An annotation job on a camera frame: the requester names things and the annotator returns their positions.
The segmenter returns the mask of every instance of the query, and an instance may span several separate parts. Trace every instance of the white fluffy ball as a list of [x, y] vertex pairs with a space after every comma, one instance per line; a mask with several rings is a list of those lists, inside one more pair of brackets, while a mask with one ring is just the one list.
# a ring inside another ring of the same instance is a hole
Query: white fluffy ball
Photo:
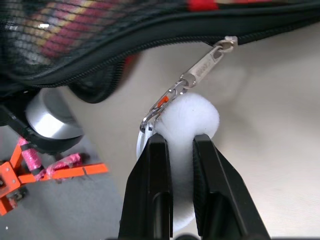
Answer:
[[187, 226], [195, 217], [193, 205], [193, 139], [214, 136], [219, 113], [207, 99], [186, 93], [174, 100], [155, 122], [154, 129], [169, 148], [173, 190], [173, 231]]

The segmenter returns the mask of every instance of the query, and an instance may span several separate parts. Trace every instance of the metal zipper pull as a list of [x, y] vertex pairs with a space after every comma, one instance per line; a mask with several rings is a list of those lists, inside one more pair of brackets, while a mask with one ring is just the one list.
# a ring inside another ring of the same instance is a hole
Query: metal zipper pull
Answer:
[[231, 53], [238, 45], [236, 36], [226, 36], [223, 40], [218, 41], [213, 49], [203, 56], [188, 71], [183, 73], [172, 87], [152, 106], [148, 114], [143, 118], [140, 124], [140, 131], [145, 132], [146, 126], [151, 119], [157, 119], [161, 112], [178, 96], [185, 94], [188, 89], [193, 88], [217, 65], [225, 56]]
[[210, 52], [181, 75], [180, 79], [188, 82], [188, 86], [185, 86], [185, 88], [191, 89], [200, 83], [225, 54], [232, 52], [237, 45], [238, 38], [236, 36], [226, 36], [224, 40], [218, 41]]

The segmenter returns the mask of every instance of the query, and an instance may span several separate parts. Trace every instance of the black plastic part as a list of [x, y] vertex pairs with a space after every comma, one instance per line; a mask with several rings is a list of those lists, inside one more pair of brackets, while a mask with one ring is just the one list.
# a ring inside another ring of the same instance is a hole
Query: black plastic part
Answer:
[[29, 125], [25, 110], [27, 104], [37, 95], [38, 91], [18, 93], [3, 101], [0, 105], [0, 119], [15, 132], [31, 143], [32, 147], [43, 154], [64, 152], [76, 145], [82, 136], [69, 139], [51, 139], [41, 136]]
[[119, 239], [163, 239], [173, 234], [173, 197], [168, 146], [149, 138], [126, 184]]
[[194, 208], [206, 239], [270, 239], [248, 189], [232, 165], [203, 134], [193, 140]]

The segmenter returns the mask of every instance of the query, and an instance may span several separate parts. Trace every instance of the orange bracket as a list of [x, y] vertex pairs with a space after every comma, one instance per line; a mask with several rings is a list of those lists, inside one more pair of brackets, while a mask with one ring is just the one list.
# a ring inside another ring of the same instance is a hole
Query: orange bracket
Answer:
[[[2, 185], [0, 185], [0, 216], [5, 215], [13, 209], [6, 195], [19, 189], [25, 184], [36, 182], [35, 177], [31, 173], [21, 174], [24, 172], [21, 168], [23, 160], [21, 153], [22, 150], [20, 146], [17, 145], [13, 151], [10, 161], [0, 165], [0, 180], [2, 181]], [[90, 164], [56, 170], [51, 177], [48, 176], [48, 174], [45, 174], [40, 181], [43, 182], [51, 179], [56, 180], [80, 177], [84, 175], [103, 174], [108, 171], [107, 166], [103, 163]]]

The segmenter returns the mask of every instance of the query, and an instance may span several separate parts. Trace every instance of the red fabric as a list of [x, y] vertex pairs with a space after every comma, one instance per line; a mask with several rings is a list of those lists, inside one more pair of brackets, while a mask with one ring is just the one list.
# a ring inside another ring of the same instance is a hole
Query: red fabric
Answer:
[[188, 0], [188, 6], [191, 12], [212, 11], [219, 9], [215, 0]]

